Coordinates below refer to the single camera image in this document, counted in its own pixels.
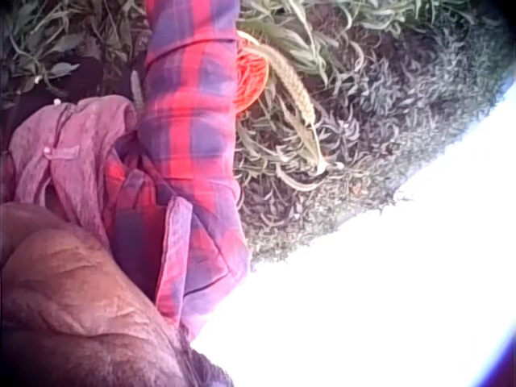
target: bright white light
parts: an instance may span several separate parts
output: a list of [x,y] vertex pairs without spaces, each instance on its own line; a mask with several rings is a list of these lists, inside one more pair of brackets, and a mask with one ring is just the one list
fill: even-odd
[[194,346],[238,386],[469,387],[516,322],[516,86],[400,190],[258,268]]

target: shirt sleeve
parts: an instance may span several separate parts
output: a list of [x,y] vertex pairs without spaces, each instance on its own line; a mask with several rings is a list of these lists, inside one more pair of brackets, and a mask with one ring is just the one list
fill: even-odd
[[147,11],[153,35],[138,136],[192,205],[181,318],[196,335],[248,272],[233,174],[239,0],[147,0]]

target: pink fabric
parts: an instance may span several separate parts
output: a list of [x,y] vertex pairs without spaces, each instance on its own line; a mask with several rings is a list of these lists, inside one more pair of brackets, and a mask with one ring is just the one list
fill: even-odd
[[119,96],[44,107],[10,142],[14,200],[50,206],[46,192],[52,184],[67,220],[109,249],[102,222],[104,162],[115,140],[135,128],[136,119],[131,102]]

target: wheat stalk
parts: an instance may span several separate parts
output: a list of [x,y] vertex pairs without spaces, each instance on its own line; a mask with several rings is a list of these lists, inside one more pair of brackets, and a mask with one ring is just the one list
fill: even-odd
[[281,83],[287,89],[294,103],[301,111],[301,115],[306,125],[315,124],[315,108],[310,100],[310,95],[305,85],[296,73],[295,68],[289,61],[282,56],[276,49],[261,44],[259,46],[247,46],[244,48],[247,52],[265,58],[274,72],[280,78]]

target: red plaid fabric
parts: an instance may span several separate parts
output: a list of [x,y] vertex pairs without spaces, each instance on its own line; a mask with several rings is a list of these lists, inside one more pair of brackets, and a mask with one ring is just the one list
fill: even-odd
[[238,0],[147,0],[147,105],[106,158],[114,258],[195,337],[247,275],[233,176]]

